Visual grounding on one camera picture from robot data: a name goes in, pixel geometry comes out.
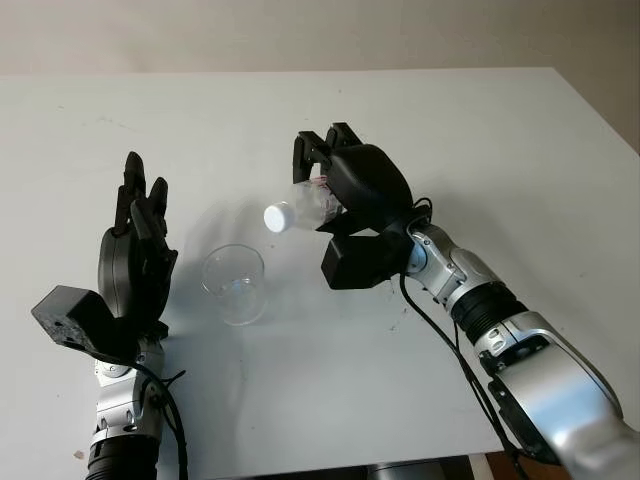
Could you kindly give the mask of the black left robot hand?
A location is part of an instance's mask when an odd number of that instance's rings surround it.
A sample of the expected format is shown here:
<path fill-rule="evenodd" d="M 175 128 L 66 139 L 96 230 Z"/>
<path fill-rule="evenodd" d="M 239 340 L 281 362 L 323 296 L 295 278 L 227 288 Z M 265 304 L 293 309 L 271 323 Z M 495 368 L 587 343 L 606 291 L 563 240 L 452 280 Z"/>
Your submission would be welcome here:
<path fill-rule="evenodd" d="M 146 189 L 144 163 L 131 151 L 118 187 L 114 224 L 104 233 L 98 287 L 114 317 L 144 336 L 164 339 L 161 321 L 178 252 L 166 242 L 168 183 L 159 177 Z"/>

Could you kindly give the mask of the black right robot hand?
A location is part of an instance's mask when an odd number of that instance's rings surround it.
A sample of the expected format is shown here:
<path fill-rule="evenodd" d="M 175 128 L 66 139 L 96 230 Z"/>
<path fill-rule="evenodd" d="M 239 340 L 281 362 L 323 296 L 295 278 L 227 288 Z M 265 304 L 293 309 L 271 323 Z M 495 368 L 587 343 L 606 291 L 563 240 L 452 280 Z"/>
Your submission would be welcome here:
<path fill-rule="evenodd" d="M 412 209 L 409 185 L 387 154 L 363 143 L 351 127 L 334 123 L 325 138 L 301 131 L 294 141 L 292 175 L 295 184 L 311 178 L 320 166 L 325 185 L 343 212 L 316 228 L 351 235 L 364 229 L 382 232 Z"/>

